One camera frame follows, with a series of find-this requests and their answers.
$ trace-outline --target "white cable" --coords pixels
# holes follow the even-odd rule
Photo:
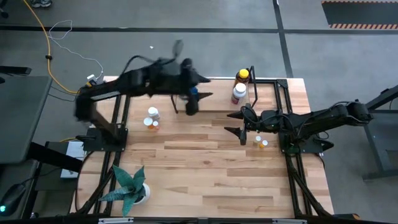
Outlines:
[[[61,38],[52,37],[51,30],[52,30],[55,26],[57,26],[58,24],[63,23],[63,22],[70,22],[70,29],[69,29]],[[56,43],[60,48],[69,51],[71,54],[79,55],[82,59],[85,59],[85,60],[92,60],[92,61],[95,61],[95,62],[101,67],[101,73],[100,73],[100,75],[98,75],[98,77],[95,77],[95,78],[98,80],[98,79],[103,75],[103,73],[104,73],[104,68],[102,67],[102,65],[101,65],[97,60],[95,60],[95,59],[93,59],[93,58],[86,58],[86,57],[83,57],[83,56],[81,56],[81,54],[76,53],[76,52],[73,52],[73,51],[69,50],[67,47],[61,46],[61,45],[56,41],[56,40],[62,40],[62,39],[64,39],[64,38],[68,35],[68,33],[72,30],[72,23],[73,23],[72,20],[65,20],[65,21],[57,22],[57,23],[56,23],[54,26],[52,26],[51,29],[49,30],[49,38],[50,38],[52,41],[54,41],[54,43]]]

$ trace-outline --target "gray floor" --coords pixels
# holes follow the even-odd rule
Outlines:
[[[328,29],[320,1],[279,0],[279,4],[285,29]],[[20,1],[11,1],[7,8],[11,16],[0,23],[37,25]],[[70,0],[55,1],[51,9],[37,13],[46,26],[72,19],[74,26],[88,27],[276,28],[271,0]],[[202,75],[232,77],[238,69],[254,65],[259,77],[286,77],[278,34],[72,32],[60,43],[98,59],[105,75],[117,75],[131,55],[169,56],[175,39],[183,39],[182,56],[191,57]],[[398,84],[396,35],[289,34],[286,39],[294,77],[305,79],[313,110],[340,100],[367,102]],[[33,69],[32,75],[47,75],[47,46],[41,32],[0,31],[0,52],[0,64],[24,65]],[[100,72],[94,62],[56,45],[52,52],[54,75],[71,89]],[[133,67],[141,65],[136,62]],[[59,141],[85,129],[75,121],[72,103],[49,97],[34,140]],[[398,178],[362,181],[362,175],[376,170],[363,128],[341,127],[330,136],[335,147],[325,153],[325,163],[335,213],[397,222]],[[51,195],[40,196],[37,211],[66,213],[69,205],[52,201]]]

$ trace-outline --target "wooden table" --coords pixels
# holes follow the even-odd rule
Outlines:
[[[211,83],[215,92],[219,91],[220,80]],[[303,79],[288,79],[288,83],[294,113],[308,113],[310,107]],[[275,109],[273,88],[259,85],[257,89],[257,113]],[[254,94],[249,90],[252,101]],[[98,103],[97,109],[110,120],[113,106],[114,99],[110,99]],[[143,124],[150,106],[158,108],[160,113],[158,131],[149,130]],[[247,145],[240,146],[237,137],[223,127],[240,127],[242,121],[227,118],[226,114],[175,114],[169,96],[132,99],[127,122],[129,136],[120,167],[133,175],[145,166],[151,195],[145,204],[133,207],[129,216],[294,217],[285,158],[280,153],[277,135],[259,134],[269,142],[264,149],[259,149],[252,144],[256,134],[250,132]],[[95,152],[83,167],[78,184],[79,207],[98,185],[103,157],[103,152]],[[321,160],[312,154],[303,154],[303,164],[309,189],[324,208],[333,213]],[[298,197],[304,211],[300,190]],[[114,202],[111,215],[121,216],[122,205],[123,201]]]

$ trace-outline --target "succulent plant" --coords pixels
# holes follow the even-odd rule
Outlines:
[[[99,200],[105,202],[123,200],[122,213],[123,217],[125,217],[130,212],[134,202],[138,202],[146,196],[143,186],[145,181],[144,167],[141,167],[134,174],[134,177],[131,177],[129,173],[115,165],[112,168],[121,188],[109,192]]]

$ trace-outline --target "white pot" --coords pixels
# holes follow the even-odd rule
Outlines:
[[[146,195],[146,196],[143,197],[143,198],[141,199],[141,201],[134,203],[135,205],[139,205],[139,204],[141,204],[141,203],[145,203],[146,201],[148,201],[148,198],[149,198],[149,196],[150,196],[150,188],[149,188],[149,186],[148,186],[147,184],[145,184],[145,183],[143,183],[142,186],[144,186],[145,195]]]

